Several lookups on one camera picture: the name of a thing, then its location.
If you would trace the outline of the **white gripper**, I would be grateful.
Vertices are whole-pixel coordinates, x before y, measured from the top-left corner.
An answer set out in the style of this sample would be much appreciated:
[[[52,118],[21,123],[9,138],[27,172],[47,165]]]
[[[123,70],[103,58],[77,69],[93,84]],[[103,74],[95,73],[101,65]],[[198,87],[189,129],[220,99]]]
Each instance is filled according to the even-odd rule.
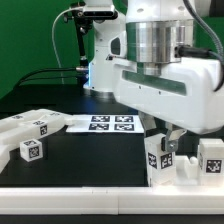
[[[172,123],[165,126],[161,139],[163,153],[176,153],[179,139],[187,130],[207,134],[224,127],[224,85],[219,84],[219,61],[182,58],[178,63],[163,65],[157,76],[140,73],[135,62],[121,58],[114,59],[113,66],[114,97],[141,111],[145,137],[156,129],[154,117]]]

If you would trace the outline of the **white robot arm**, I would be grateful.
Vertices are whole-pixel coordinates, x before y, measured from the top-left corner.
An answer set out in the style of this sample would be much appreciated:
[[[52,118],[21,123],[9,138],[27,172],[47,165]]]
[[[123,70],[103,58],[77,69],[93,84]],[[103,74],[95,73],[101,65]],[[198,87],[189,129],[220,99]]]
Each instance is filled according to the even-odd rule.
[[[83,14],[95,28],[89,92],[165,121],[165,152],[185,131],[224,127],[223,55],[192,46],[195,0],[128,0],[125,15],[112,0],[85,0]]]

